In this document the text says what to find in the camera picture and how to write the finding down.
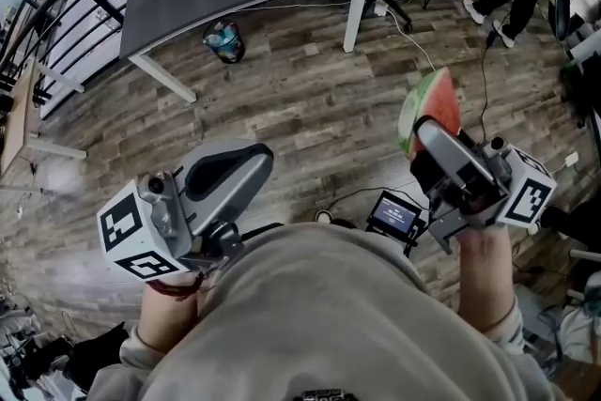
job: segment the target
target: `watermelon slice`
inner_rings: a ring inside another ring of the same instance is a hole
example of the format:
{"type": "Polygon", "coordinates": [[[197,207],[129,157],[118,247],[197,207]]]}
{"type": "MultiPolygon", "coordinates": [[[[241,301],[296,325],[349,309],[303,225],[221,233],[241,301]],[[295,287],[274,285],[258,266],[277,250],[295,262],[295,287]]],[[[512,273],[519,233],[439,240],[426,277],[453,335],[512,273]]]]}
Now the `watermelon slice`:
{"type": "Polygon", "coordinates": [[[426,75],[411,90],[401,110],[396,126],[399,144],[403,151],[412,156],[424,149],[413,133],[413,125],[422,116],[434,117],[455,135],[461,130],[459,102],[453,88],[453,79],[448,68],[426,75]]]}

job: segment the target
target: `gray sweatshirt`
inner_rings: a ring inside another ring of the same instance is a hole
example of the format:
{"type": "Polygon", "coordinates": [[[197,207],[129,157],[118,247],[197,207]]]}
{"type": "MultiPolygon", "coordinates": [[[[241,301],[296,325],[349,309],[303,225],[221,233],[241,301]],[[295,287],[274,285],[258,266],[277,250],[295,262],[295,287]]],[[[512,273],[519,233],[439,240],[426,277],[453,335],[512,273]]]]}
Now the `gray sweatshirt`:
{"type": "Polygon", "coordinates": [[[89,401],[563,400],[523,353],[521,314],[481,334],[428,296],[397,242],[294,224],[248,241],[167,355],[133,330],[89,401]]]}

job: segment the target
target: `trash bin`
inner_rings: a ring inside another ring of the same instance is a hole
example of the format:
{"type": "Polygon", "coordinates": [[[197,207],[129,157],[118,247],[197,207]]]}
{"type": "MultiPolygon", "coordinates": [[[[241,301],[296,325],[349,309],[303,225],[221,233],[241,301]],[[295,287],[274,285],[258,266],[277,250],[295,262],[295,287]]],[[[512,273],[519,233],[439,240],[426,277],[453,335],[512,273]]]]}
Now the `trash bin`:
{"type": "Polygon", "coordinates": [[[225,64],[236,64],[246,52],[238,26],[227,19],[211,23],[205,30],[203,43],[225,64]]]}

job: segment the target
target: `red bracelet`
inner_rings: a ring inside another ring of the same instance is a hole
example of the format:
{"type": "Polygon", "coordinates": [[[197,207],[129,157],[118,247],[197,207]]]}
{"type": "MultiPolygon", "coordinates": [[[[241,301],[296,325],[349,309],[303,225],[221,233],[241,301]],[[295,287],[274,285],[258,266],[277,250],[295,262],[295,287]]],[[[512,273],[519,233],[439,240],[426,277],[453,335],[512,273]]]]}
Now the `red bracelet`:
{"type": "Polygon", "coordinates": [[[167,285],[159,279],[148,281],[146,284],[159,294],[176,298],[176,301],[185,301],[198,292],[198,289],[200,288],[200,285],[203,284],[204,280],[205,276],[200,272],[193,285],[167,285]]]}

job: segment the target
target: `small screen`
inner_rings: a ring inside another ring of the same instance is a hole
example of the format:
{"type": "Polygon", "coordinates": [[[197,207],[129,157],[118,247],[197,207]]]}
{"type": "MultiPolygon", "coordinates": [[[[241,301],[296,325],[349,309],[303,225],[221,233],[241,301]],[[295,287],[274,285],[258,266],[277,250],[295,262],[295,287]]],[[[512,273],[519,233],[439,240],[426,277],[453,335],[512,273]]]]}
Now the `small screen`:
{"type": "Polygon", "coordinates": [[[376,210],[373,214],[376,219],[380,219],[382,222],[405,234],[408,234],[413,225],[415,215],[415,212],[403,208],[388,199],[382,199],[376,206],[376,210]]]}

